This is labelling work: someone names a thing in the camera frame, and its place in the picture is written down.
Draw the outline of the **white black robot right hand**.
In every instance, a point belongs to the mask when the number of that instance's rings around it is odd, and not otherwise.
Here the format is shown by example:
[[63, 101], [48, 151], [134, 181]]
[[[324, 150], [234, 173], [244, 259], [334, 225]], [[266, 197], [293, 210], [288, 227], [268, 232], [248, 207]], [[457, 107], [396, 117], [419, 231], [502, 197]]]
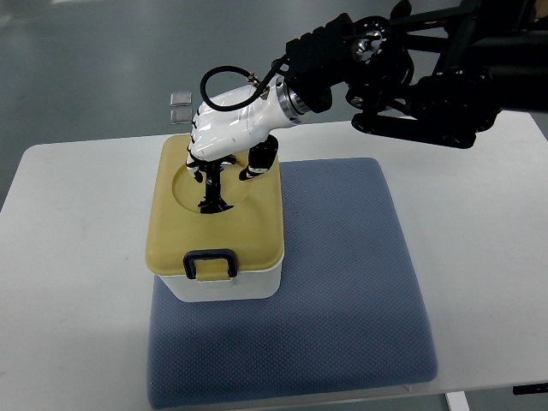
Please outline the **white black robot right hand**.
[[218, 111], [202, 103], [193, 119], [188, 173], [202, 182], [202, 164], [244, 152], [265, 141], [275, 129], [294, 127], [304, 121], [309, 110], [281, 75], [270, 80], [265, 98], [257, 98], [243, 108]]

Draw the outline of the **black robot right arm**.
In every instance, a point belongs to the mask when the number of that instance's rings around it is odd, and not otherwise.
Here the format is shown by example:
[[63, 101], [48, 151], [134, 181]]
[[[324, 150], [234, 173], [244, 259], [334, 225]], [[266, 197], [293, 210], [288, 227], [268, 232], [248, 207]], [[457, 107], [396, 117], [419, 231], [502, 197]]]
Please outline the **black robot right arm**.
[[352, 125], [376, 134], [470, 148], [503, 110], [547, 109], [547, 6], [462, 1], [389, 18], [348, 15], [286, 44], [272, 64], [294, 110], [327, 111], [345, 84]]

